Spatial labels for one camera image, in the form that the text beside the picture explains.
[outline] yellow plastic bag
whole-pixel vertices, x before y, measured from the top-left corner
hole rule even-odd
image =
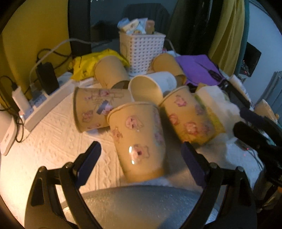
[[[106,49],[102,52],[94,52],[84,56],[76,57],[69,65],[69,69],[73,68],[73,75],[71,79],[81,81],[89,77],[93,77],[93,68],[105,56],[116,56],[120,59],[123,66],[129,67],[128,61],[119,55],[116,51]]]

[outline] power strip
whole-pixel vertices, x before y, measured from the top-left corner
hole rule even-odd
[[[31,132],[36,125],[52,110],[54,109],[63,99],[74,92],[75,87],[89,87],[93,85],[94,79],[88,78],[81,82],[71,80],[72,74],[66,72],[58,78],[60,88],[54,91],[51,95],[47,95],[42,90],[41,96],[35,101],[30,101],[32,108],[24,115],[21,111],[19,112],[20,117],[23,119],[25,128]]]

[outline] textured tablecloth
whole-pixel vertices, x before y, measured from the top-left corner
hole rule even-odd
[[[182,160],[179,141],[165,124],[164,132],[171,174],[143,184],[201,191]],[[38,168],[42,165],[47,169],[62,167],[66,162],[74,161],[95,140],[101,143],[102,154],[87,184],[80,188],[80,192],[128,185],[109,128],[93,130],[89,133],[79,133],[76,130],[72,112],[72,94],[56,106],[23,143],[15,142],[8,155],[1,157],[0,194],[22,225],[29,191]],[[197,151],[209,162],[216,162],[221,167],[232,169],[238,165],[244,167],[251,186],[254,185],[260,171],[257,162],[248,152],[240,150],[235,144],[226,144],[223,135]],[[63,202],[65,198],[60,186],[57,190],[59,199]]]

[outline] white router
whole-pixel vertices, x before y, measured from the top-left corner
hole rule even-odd
[[[11,114],[7,111],[0,111],[0,152],[6,156],[15,141],[17,125]]]

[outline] perforated basket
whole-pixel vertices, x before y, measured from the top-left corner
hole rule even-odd
[[[120,32],[120,53],[129,61],[127,72],[130,76],[152,71],[151,63],[162,53],[165,37],[157,32],[152,35],[128,35]]]

